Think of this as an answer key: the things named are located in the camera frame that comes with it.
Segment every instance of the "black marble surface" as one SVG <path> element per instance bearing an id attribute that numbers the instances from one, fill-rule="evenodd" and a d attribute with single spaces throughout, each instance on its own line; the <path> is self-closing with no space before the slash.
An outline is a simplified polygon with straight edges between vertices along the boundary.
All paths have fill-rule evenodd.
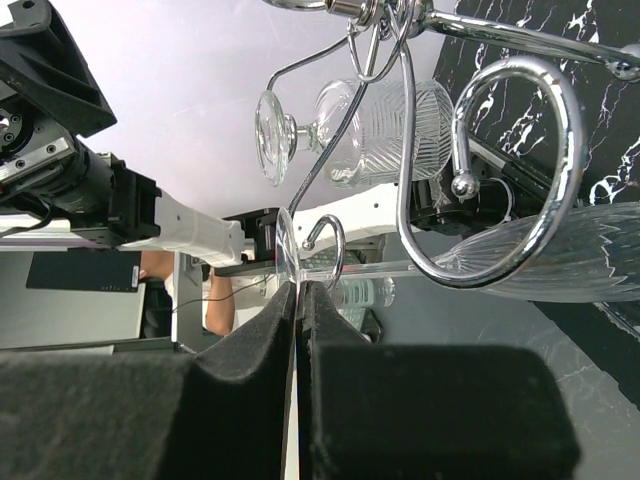
<path id="1" fill-rule="evenodd" d="M 544 31 L 566 38 L 622 47 L 640 42 L 637 0 L 460 0 L 457 13 Z M 435 78 L 455 101 L 479 69 L 509 55 L 524 53 L 449 38 Z M 588 168 L 580 198 L 590 205 L 640 201 L 640 84 L 616 80 L 596 64 L 551 59 L 571 80 L 584 106 L 588 131 Z M 470 128 L 488 144 L 534 162 L 552 175 L 557 152 L 553 111 L 540 91 L 521 79 L 496 83 L 476 104 Z M 562 311 L 540 305 L 563 318 Z M 640 303 L 611 304 L 608 312 L 640 330 Z M 598 315 L 609 319 L 610 315 Z"/>

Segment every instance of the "chrome hook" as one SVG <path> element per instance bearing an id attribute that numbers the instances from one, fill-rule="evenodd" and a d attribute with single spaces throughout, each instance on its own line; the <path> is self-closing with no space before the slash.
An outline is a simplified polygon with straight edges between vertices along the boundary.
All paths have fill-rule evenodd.
<path id="1" fill-rule="evenodd" d="M 425 30 L 475 42 L 515 48 L 538 55 L 565 58 L 578 62 L 600 63 L 618 80 L 640 81 L 640 45 L 631 44 L 614 48 L 592 42 L 581 42 L 549 33 L 528 30 L 481 18 L 438 11 L 433 0 L 263 0 L 270 5 L 291 10 L 325 10 L 334 15 L 349 18 L 350 31 L 362 31 L 388 20 L 390 11 L 396 11 L 402 19 L 402 40 L 380 74 L 370 77 L 359 67 L 355 42 L 349 39 L 352 62 L 358 78 L 366 83 L 382 79 L 399 55 L 399 48 L 406 38 L 415 38 Z"/>
<path id="2" fill-rule="evenodd" d="M 340 219 L 335 215 L 323 215 L 320 217 L 320 220 L 318 220 L 307 238 L 302 242 L 302 248 L 308 252 L 313 250 L 318 236 L 327 225 L 333 228 L 333 233 L 336 237 L 336 263 L 333 266 L 329 281 L 325 284 L 327 290 L 330 291 L 338 284 L 338 281 L 340 281 L 340 275 L 342 275 L 342 269 L 344 268 L 345 253 L 347 251 L 347 240 Z"/>
<path id="3" fill-rule="evenodd" d="M 559 134 L 558 161 L 549 196 L 531 231 L 507 257 L 478 272 L 451 272 L 431 261 L 413 237 L 407 212 L 411 197 L 411 158 L 414 148 L 415 83 L 408 47 L 401 57 L 405 85 L 405 141 L 400 165 L 396 218 L 400 240 L 416 267 L 431 280 L 447 287 L 477 289 L 495 284 L 525 268 L 551 240 L 566 212 L 574 203 L 586 166 L 587 143 L 580 105 L 571 84 L 553 65 L 538 58 L 511 57 L 476 74 L 463 90 L 454 111 L 452 125 L 454 193 L 470 198 L 477 193 L 477 179 L 469 168 L 466 121 L 473 102 L 495 81 L 522 77 L 534 82 L 551 100 Z"/>

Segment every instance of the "robotic arm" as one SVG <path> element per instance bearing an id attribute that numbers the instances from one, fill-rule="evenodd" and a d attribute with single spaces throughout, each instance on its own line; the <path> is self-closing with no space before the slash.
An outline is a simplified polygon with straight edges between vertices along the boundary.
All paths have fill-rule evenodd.
<path id="1" fill-rule="evenodd" d="M 78 135 L 104 130 L 116 117 L 80 50 L 48 1 L 18 1 L 9 9 L 13 24 L 0 28 L 0 214 L 41 221 L 4 228 L 0 237 L 54 221 L 41 245 L 165 249 L 213 267 L 242 264 L 246 236 L 254 243 L 272 238 L 259 231 L 269 222 L 251 228 L 269 210 L 245 215 L 242 223 L 206 216 L 114 155 L 84 145 Z M 273 253 L 265 245 L 256 250 L 257 260 Z"/>

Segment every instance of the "clear glass jar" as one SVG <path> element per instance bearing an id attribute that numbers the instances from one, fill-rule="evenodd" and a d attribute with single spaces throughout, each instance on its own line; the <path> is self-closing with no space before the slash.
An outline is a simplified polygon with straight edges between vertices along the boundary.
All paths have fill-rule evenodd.
<path id="1" fill-rule="evenodd" d="M 266 178 L 279 185 L 298 150 L 318 155 L 342 122 L 358 88 L 356 80 L 327 84 L 316 100 L 316 118 L 298 125 L 284 114 L 271 91 L 263 93 L 256 110 L 256 142 Z M 453 105 L 435 80 L 416 84 L 416 145 L 414 180 L 437 175 L 451 155 Z M 404 125 L 402 82 L 370 85 L 344 137 L 324 167 L 337 187 L 372 186 L 398 181 Z"/>

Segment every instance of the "black cable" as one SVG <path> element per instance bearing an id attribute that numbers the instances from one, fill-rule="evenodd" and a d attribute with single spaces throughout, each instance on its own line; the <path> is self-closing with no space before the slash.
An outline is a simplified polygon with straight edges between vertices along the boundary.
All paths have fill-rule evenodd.
<path id="1" fill-rule="evenodd" d="M 42 206 L 47 209 L 46 215 L 35 225 L 31 225 L 30 227 L 11 227 L 6 229 L 4 232 L 0 232 L 0 238 L 8 237 L 9 235 L 15 235 L 17 233 L 25 233 L 31 232 L 33 230 L 40 230 L 46 226 L 48 226 L 53 220 L 53 210 L 49 205 L 40 200 Z"/>
<path id="2" fill-rule="evenodd" d="M 262 280 L 259 280 L 255 283 L 252 283 L 251 285 L 245 285 L 242 288 L 239 288 L 238 290 L 236 290 L 235 292 L 230 293 L 229 295 L 227 295 L 226 297 L 222 297 L 222 298 L 196 298 L 195 300 L 189 300 L 188 302 L 184 302 L 181 303 L 180 305 L 178 305 L 176 308 L 174 308 L 171 311 L 171 314 L 173 315 L 174 313 L 176 313 L 176 311 L 179 308 L 184 307 L 185 305 L 190 305 L 192 303 L 198 303 L 198 302 L 224 302 L 225 300 L 230 299 L 231 297 L 233 297 L 236 293 L 241 292 L 242 290 L 246 290 L 247 288 L 251 288 L 251 287 L 255 287 L 256 285 L 260 285 L 261 283 L 267 283 L 269 280 L 271 280 L 274 277 L 274 275 L 269 275 L 265 278 L 263 278 Z M 168 308 L 158 308 L 158 309 L 153 309 L 153 310 L 168 310 Z"/>

